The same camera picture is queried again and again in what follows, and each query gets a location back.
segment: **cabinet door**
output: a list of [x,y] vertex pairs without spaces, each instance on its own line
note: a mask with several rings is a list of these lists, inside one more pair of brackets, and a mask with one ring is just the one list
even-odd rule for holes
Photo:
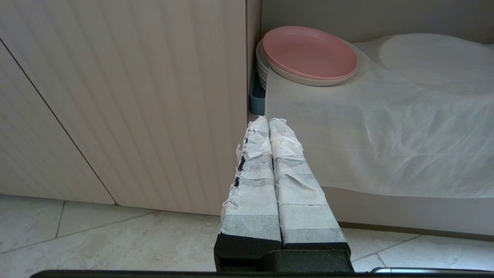
[[114,203],[3,44],[0,126],[0,193]]
[[118,204],[219,214],[247,122],[245,12],[3,0],[0,36]]

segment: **floor tile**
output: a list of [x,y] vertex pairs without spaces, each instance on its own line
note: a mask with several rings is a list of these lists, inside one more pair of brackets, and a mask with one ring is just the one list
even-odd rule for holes
[[402,232],[382,232],[348,228],[342,228],[342,230],[352,250],[352,261],[417,236],[416,234]]
[[114,205],[65,202],[58,236],[64,236],[91,228],[127,220],[155,212],[149,209]]
[[424,235],[379,255],[388,267],[494,271],[494,242]]
[[157,212],[0,254],[0,273],[44,269],[215,271],[219,217]]
[[63,201],[0,195],[0,252],[55,238]]
[[377,255],[371,255],[352,263],[355,272],[370,272],[375,268],[383,268],[385,265]]

